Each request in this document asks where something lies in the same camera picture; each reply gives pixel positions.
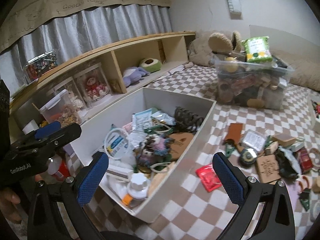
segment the silver curtain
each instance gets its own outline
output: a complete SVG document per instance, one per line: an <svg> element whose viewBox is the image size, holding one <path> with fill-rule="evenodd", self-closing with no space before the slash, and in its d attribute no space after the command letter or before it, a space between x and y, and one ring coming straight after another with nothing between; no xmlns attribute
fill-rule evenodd
<svg viewBox="0 0 320 240"><path fill-rule="evenodd" d="M12 94L24 83L21 67L50 49L57 49L61 64L106 44L171 31L167 7L131 4L89 8L52 19L6 49L0 55L0 78Z"/></svg>

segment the checkered bedsheet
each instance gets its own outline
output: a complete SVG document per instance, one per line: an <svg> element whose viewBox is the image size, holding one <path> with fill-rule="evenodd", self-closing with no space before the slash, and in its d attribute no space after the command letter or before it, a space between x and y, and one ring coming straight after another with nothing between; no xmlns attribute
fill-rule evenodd
<svg viewBox="0 0 320 240"><path fill-rule="evenodd" d="M179 93L192 94L199 97L215 99L217 75L215 69L203 66L193 66L178 73L157 80L148 85L150 88L169 90ZM105 192L98 188L88 207L95 218L107 229L134 234L145 240L214 240L228 224L237 210L237 205L231 203L223 187L211 193L206 192L195 170L209 164L212 154L224 152L221 145L228 126L233 122L245 124L244 131L251 129L270 135L276 132L290 133L292 136L304 137L306 148L319 148L320 136L309 129L307 95L315 93L308 88L290 85L286 90L282 110L257 110L238 106L222 106L217 104L211 129L211 137L204 145L184 183L177 189L176 198L170 199L158 219L153 224L147 224L130 216L120 208ZM238 165L239 154L234 151L229 160ZM75 174L80 165L76 155L68 160L71 174ZM255 166L240 168L246 176L259 178ZM307 174L310 180L317 177L311 171ZM311 202L319 199L319 195L311 193ZM252 219L244 237L248 239L262 211L262 204ZM303 238L312 222L309 212L305 212L299 201L294 210L296 239Z"/></svg>

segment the green packet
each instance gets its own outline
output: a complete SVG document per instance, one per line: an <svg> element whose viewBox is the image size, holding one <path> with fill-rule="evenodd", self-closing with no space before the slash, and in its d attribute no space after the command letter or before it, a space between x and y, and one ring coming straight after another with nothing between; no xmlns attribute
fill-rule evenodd
<svg viewBox="0 0 320 240"><path fill-rule="evenodd" d="M268 36L264 36L243 41L243 46L247 53L247 62L263 63L272 61L268 39Z"/></svg>

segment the purple plush toy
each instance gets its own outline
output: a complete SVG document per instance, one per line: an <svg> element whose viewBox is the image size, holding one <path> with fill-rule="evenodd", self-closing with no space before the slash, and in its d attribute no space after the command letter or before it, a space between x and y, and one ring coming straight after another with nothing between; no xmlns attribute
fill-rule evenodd
<svg viewBox="0 0 320 240"><path fill-rule="evenodd" d="M127 68L123 73L123 82L125 87L138 82L143 76L149 75L150 73L142 67L130 67Z"/></svg>

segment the open box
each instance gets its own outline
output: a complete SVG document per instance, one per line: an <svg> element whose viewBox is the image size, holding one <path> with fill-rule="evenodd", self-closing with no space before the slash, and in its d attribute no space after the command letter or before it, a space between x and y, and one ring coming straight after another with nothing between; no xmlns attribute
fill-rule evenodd
<svg viewBox="0 0 320 240"><path fill-rule="evenodd" d="M308 96L308 108L309 108L309 114L310 114L310 119L311 119L311 125L310 128L320 134L320 119L316 117L316 113L313 109L312 101L319 103L320 102L320 97L314 96L314 95L309 95Z"/></svg>
<svg viewBox="0 0 320 240"><path fill-rule="evenodd" d="M151 107L161 109L163 112L174 116L177 106L204 117L198 132L186 150L169 171L166 178L158 188L139 206L130 209L123 205L121 200L109 189L108 177L105 175L100 182L100 187L124 210L147 223L153 223L161 213L166 203L172 199L175 190L184 181L189 171L194 167L195 161L201 153L205 143L208 142L213 120L215 101L196 96L179 94L170 91L141 88L116 103L81 125L80 138L73 141L71 146L83 165L89 165L92 154L103 144L111 124L117 127L131 122L132 114L144 111Z"/></svg>

